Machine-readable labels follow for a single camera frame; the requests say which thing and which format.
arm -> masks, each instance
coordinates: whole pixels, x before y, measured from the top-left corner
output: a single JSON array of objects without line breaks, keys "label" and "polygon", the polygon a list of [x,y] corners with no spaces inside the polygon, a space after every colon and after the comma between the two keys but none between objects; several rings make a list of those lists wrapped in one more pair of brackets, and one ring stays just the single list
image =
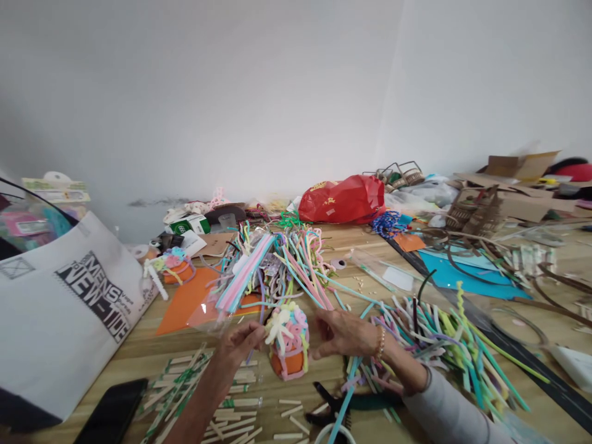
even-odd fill
[{"label": "arm", "polygon": [[[341,310],[317,311],[317,323],[325,342],[312,351],[313,359],[376,354],[376,326]],[[382,356],[403,385],[405,405],[435,444],[513,443],[441,374],[416,361],[390,335]]]},{"label": "arm", "polygon": [[435,444],[512,444],[513,441],[437,371],[424,367],[393,337],[384,358],[405,390],[403,402]]},{"label": "arm", "polygon": [[193,396],[163,444],[199,444],[202,441],[241,362],[251,350],[261,345],[264,336],[265,328],[252,321],[235,327],[222,337]]}]

beaded bracelet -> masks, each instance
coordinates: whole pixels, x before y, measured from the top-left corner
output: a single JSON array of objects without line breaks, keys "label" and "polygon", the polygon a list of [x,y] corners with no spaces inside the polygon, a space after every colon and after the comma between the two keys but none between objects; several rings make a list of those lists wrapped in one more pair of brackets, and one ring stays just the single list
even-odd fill
[{"label": "beaded bracelet", "polygon": [[379,341],[378,346],[376,347],[376,353],[374,354],[374,359],[377,362],[382,361],[382,353],[384,352],[384,340],[385,340],[385,329],[382,326],[378,326],[378,335]]}]

gray sleeve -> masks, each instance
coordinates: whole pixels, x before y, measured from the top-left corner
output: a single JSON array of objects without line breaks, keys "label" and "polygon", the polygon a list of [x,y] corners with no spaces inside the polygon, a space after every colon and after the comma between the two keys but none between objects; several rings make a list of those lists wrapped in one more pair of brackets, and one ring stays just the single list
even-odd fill
[{"label": "gray sleeve", "polygon": [[427,370],[427,388],[403,401],[434,444],[514,444],[440,373]]}]

wall stain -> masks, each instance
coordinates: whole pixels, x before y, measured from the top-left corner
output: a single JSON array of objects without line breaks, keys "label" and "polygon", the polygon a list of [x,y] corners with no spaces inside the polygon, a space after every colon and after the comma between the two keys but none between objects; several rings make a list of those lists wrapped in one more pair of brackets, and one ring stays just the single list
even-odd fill
[{"label": "wall stain", "polygon": [[180,207],[184,204],[191,202],[195,199],[189,199],[186,197],[165,197],[157,200],[144,200],[136,199],[133,202],[128,203],[128,207],[133,208],[147,208],[147,207]]}]

smartphone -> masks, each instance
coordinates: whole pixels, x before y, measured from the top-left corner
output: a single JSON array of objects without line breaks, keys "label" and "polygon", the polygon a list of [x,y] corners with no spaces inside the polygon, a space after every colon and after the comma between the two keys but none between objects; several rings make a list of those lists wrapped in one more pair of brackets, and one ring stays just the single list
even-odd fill
[{"label": "smartphone", "polygon": [[74,444],[119,444],[144,396],[148,380],[114,385],[105,392]]}]

